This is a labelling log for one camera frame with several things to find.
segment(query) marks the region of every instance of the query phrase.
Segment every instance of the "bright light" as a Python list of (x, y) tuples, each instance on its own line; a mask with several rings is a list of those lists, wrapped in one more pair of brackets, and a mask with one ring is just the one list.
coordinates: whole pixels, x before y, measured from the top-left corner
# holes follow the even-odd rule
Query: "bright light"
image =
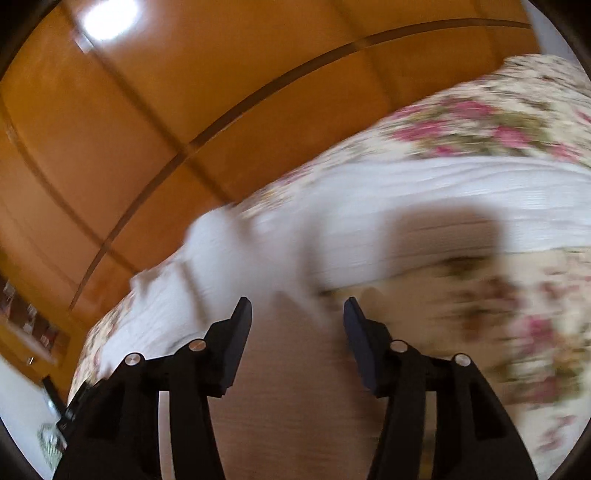
[(96, 40), (111, 40), (129, 29), (138, 16), (134, 0), (106, 0), (95, 5), (82, 23)]

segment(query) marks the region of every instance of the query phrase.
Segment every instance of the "bed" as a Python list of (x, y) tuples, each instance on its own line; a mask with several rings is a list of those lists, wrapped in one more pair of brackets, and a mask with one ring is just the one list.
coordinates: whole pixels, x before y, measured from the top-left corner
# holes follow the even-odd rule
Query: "bed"
[(584, 71), (506, 59), (197, 220), (90, 331), (70, 396), (248, 296), (236, 384), (212, 403), (228, 477), (361, 478), (384, 406), (346, 349), (353, 295), (423, 353), (471, 355), (549, 478), (591, 417), (590, 154)]

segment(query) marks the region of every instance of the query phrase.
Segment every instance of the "silver screw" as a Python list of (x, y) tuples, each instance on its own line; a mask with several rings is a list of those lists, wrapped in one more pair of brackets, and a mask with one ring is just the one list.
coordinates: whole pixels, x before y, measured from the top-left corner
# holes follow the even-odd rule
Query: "silver screw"
[(456, 355), (454, 360), (461, 367), (467, 367), (472, 363), (472, 359), (469, 356), (464, 355), (463, 353), (459, 353), (458, 355)]
[(393, 342), (390, 342), (390, 350), (393, 352), (404, 353), (408, 350), (408, 345), (402, 340), (394, 340)]
[(200, 338), (197, 340), (193, 340), (189, 344), (189, 350), (191, 350), (192, 352), (203, 352), (206, 348), (207, 344), (205, 343), (205, 340), (201, 340)]
[(130, 353), (128, 356), (125, 357), (125, 363), (130, 367), (137, 365), (142, 361), (139, 353)]

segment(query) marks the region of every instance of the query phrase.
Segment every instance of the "white fabric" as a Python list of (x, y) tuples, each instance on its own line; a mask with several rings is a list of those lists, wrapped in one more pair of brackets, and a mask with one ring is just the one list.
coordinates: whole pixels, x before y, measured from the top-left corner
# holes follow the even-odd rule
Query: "white fabric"
[(270, 212), (218, 209), (133, 283), (102, 350), (168, 355), (253, 304), (234, 387), (212, 401), (228, 478), (364, 478), (383, 404), (363, 391), (341, 312), (317, 295), (449, 256), (591, 245), (591, 174), (529, 158), (346, 164)]

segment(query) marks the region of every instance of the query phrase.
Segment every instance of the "wooden surface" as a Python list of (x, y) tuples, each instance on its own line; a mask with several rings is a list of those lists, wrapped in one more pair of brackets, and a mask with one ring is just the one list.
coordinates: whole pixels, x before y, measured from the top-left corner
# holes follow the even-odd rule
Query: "wooden surface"
[(201, 214), (537, 51), (519, 0), (135, 1), (99, 41), (64, 0), (0, 80), (0, 270), (83, 332)]

